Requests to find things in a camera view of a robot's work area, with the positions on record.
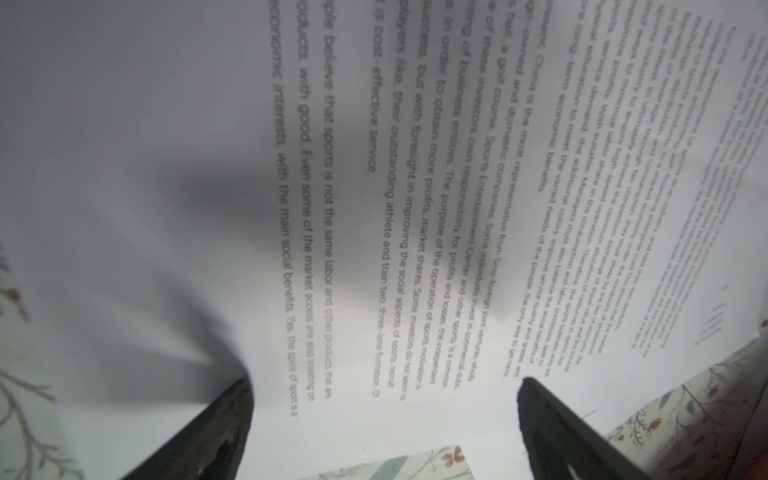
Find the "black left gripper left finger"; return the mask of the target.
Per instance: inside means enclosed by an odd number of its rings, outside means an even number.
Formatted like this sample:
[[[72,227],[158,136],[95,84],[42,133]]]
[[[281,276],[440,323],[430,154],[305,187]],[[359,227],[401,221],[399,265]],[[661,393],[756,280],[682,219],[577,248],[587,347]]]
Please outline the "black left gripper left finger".
[[[244,454],[253,408],[251,384],[242,378],[126,477],[234,480]]]

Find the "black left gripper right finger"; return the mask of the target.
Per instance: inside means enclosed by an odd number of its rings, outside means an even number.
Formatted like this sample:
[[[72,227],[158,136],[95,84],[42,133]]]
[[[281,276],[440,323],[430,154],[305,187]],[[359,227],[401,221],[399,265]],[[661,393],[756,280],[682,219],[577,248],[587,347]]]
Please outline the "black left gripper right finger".
[[[647,479],[649,475],[534,378],[517,394],[519,427],[535,479]]]

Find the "printed paper sheet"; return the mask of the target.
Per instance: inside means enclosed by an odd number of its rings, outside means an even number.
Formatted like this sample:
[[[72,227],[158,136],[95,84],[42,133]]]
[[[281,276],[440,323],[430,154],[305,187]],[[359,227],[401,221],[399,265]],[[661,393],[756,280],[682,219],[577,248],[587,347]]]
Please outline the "printed paper sheet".
[[[86,476],[239,378],[243,479],[598,428],[746,344],[763,1],[5,1],[1,239]]]

